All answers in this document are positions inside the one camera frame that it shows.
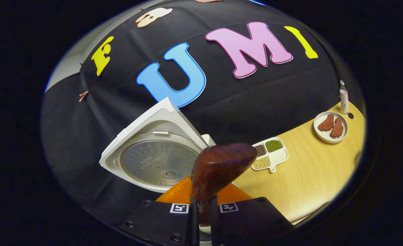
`black cloth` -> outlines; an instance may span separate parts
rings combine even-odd
[[[173,11],[146,27],[136,27],[137,18],[159,7]],[[248,22],[266,23],[294,59],[284,64],[269,61],[262,67],[246,57],[257,71],[236,79],[228,55],[205,35],[227,27],[250,37]],[[309,59],[285,25],[297,28],[319,58]],[[109,36],[114,36],[111,61],[97,76],[91,56]],[[158,62],[160,73],[173,89],[186,87],[185,73],[174,61],[163,58],[167,50],[183,42],[189,44],[188,52],[207,80],[203,93],[180,109],[200,134],[210,134],[217,144],[254,144],[312,120],[339,102],[339,78],[326,50],[295,19],[269,6],[247,0],[232,5],[223,0],[212,8],[195,1],[171,0],[140,11],[97,44],[80,73],[48,89],[42,106],[42,143],[54,175],[85,210],[112,226],[122,223],[143,199],[154,200],[160,193],[106,171],[98,163],[100,155],[123,128],[157,103],[136,83],[146,66]],[[86,90],[89,95],[78,102],[78,94]],[[348,90],[350,95],[359,95],[358,90]]]

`pink letter m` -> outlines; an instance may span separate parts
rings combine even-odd
[[[268,65],[265,47],[270,51],[270,60],[281,64],[292,60],[292,54],[285,50],[279,40],[263,22],[249,22],[250,39],[228,28],[219,28],[206,34],[209,41],[216,41],[228,54],[235,65],[233,76],[244,78],[256,72],[256,66],[247,62],[242,53],[247,54],[261,66]]]

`spray bottle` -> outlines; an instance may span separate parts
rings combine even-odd
[[[344,86],[344,81],[340,80],[341,87],[339,88],[339,97],[341,98],[341,113],[347,114],[349,111],[349,95]]]

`orange surface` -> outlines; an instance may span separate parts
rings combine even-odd
[[[158,202],[166,203],[191,203],[191,177],[188,176],[181,182],[178,182],[171,187],[162,196],[156,199]],[[217,193],[217,203],[231,203],[252,199],[251,196],[234,186],[232,183],[228,184],[224,189]]]

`wooden table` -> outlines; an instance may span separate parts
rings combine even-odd
[[[328,111],[340,112],[338,103]],[[365,137],[365,118],[349,103],[353,119],[347,136],[339,143],[323,142],[314,131],[314,119],[279,137],[289,158],[276,166],[255,171],[249,168],[234,182],[253,198],[265,196],[290,222],[298,222],[324,203],[331,201],[345,186],[356,168],[356,155]]]

